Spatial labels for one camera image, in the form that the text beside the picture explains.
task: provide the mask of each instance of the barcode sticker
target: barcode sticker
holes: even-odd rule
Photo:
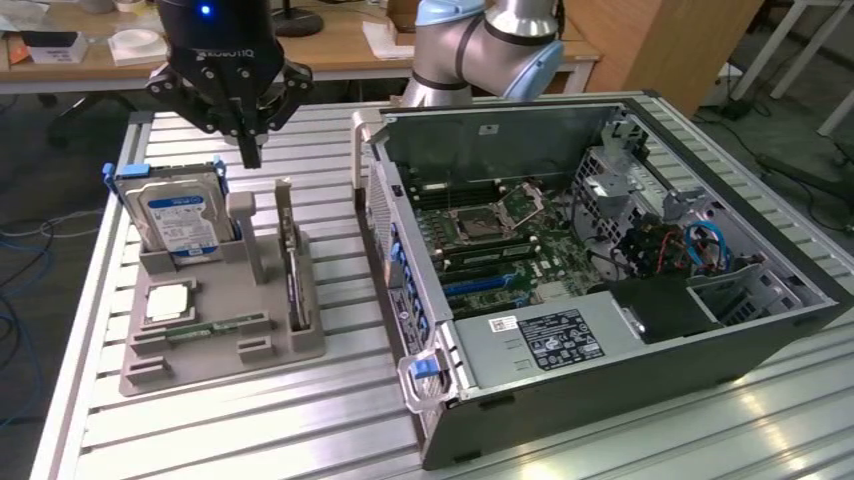
[[[500,317],[500,318],[490,319],[489,328],[492,329],[492,333],[505,332],[506,330],[517,329],[518,325],[516,325],[516,317],[510,315],[509,317]]]

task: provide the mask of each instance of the hard drive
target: hard drive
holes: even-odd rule
[[[217,258],[218,245],[237,236],[225,212],[221,162],[176,167],[126,165],[114,176],[105,167],[103,175],[146,253],[168,251],[177,265]]]

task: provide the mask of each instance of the gray bracket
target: gray bracket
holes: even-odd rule
[[[325,353],[308,237],[292,221],[289,184],[274,187],[278,234],[254,238],[254,197],[226,197],[241,238],[218,260],[176,266],[168,253],[140,254],[118,391],[125,396],[297,362]],[[182,285],[174,318],[146,317],[152,289]]]

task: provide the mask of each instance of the white sticker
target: white sticker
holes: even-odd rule
[[[509,317],[490,319],[489,328],[492,329],[492,333],[505,332],[506,330],[516,330],[518,328],[518,326],[516,325],[516,317],[510,315]]]
[[[480,125],[480,129],[477,130],[477,135],[496,135],[497,134],[497,125]]]
[[[216,250],[213,225],[201,217],[204,198],[198,195],[164,198],[148,202],[165,249],[181,257],[194,257]]]

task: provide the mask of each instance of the blue cable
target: blue cable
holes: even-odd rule
[[[723,271],[728,272],[729,256],[725,253],[727,252],[725,240],[723,239],[723,233],[720,232],[720,229],[711,222],[705,222],[705,221],[693,222],[684,228],[684,244],[688,246],[687,252],[688,252],[688,256],[691,257],[691,260],[697,266],[701,267],[704,265],[703,260],[699,258],[699,255],[696,253],[696,250],[693,250],[693,245],[691,245],[693,242],[693,239],[691,238],[691,233],[695,228],[704,228],[715,236],[715,240],[717,240],[717,263],[723,263]]]
[[[38,270],[38,273],[29,279],[29,281],[23,282],[21,285],[18,285],[17,288],[13,288],[10,290],[6,290],[6,291],[1,292],[2,295],[5,295],[6,297],[13,297],[13,296],[18,295],[19,293],[22,293],[23,290],[26,290],[29,287],[31,287],[38,281],[41,281],[43,276],[47,274],[47,271],[50,270],[50,267],[53,266],[53,256],[50,254],[50,251],[45,250],[43,248],[23,247],[21,245],[14,245],[11,243],[3,242],[2,240],[0,240],[0,247],[5,247],[5,248],[9,248],[11,250],[17,250],[19,252],[37,253],[37,254],[41,254],[43,256],[43,262],[41,264],[41,270]]]
[[[34,403],[41,398],[41,393],[43,390],[43,377],[41,375],[41,365],[38,364],[35,349],[31,346],[31,337],[29,336],[29,330],[26,330],[26,327],[17,320],[17,317],[14,316],[13,313],[11,315],[0,314],[0,318],[7,321],[9,324],[13,325],[14,328],[17,328],[21,339],[23,340],[23,348],[26,348],[26,352],[29,353],[29,358],[31,359],[31,366],[35,370],[35,388],[31,394],[29,395],[29,399],[26,400],[26,403],[23,404],[23,406],[17,410],[17,412],[14,412],[14,414],[10,417],[5,419],[2,423],[0,423],[0,429],[2,429],[2,427],[5,427],[9,423],[11,423],[15,418],[18,418],[21,415],[23,415],[23,413],[26,413],[26,411],[33,407]]]

